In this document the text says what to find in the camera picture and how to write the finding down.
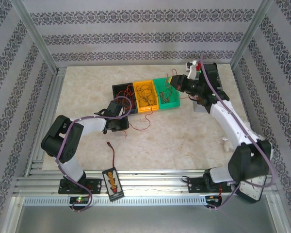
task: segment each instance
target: patterned wallpaper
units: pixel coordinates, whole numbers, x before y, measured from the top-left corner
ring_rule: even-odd
[[[261,0],[24,1],[59,67],[228,63]]]
[[[274,1],[234,70],[255,131],[275,146],[277,185],[291,224],[291,1]]]
[[[0,0],[0,228],[23,176],[52,73],[11,3]]]

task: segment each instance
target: green bin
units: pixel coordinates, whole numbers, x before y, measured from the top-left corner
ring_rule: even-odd
[[[172,86],[165,86],[166,78],[153,79],[159,98],[160,109],[175,108],[180,106],[179,92]]]

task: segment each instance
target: plastic tray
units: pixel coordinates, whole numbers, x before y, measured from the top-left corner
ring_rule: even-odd
[[[159,109],[159,99],[155,90],[153,80],[134,82],[134,89],[138,107],[138,113],[144,113]]]
[[[179,92],[174,89],[172,86],[170,88],[167,88],[165,86],[165,80],[166,78],[159,78],[159,79],[154,79],[153,82],[155,84],[156,92],[158,94],[159,98],[159,104],[160,104],[160,109],[166,109],[166,108],[175,108],[180,106],[180,98],[179,98]],[[164,93],[164,96],[168,97],[168,102],[165,102],[162,97],[161,97],[161,92]]]
[[[124,91],[127,89],[128,86],[129,86],[129,90],[132,93],[134,93],[135,90],[134,90],[132,83],[113,85],[112,86],[113,98],[115,98],[120,92],[121,92],[120,95],[124,95]],[[133,102],[134,102],[130,114],[138,113],[135,94],[133,94],[132,99],[130,98],[130,100],[133,100]]]

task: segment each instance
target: battery pack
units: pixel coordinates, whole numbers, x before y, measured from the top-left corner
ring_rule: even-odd
[[[103,179],[105,180],[110,201],[115,201],[124,197],[124,192],[115,167],[103,171],[102,175]]]

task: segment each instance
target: orange bin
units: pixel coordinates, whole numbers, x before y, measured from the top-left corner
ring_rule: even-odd
[[[138,113],[159,109],[159,98],[153,80],[133,83]]]

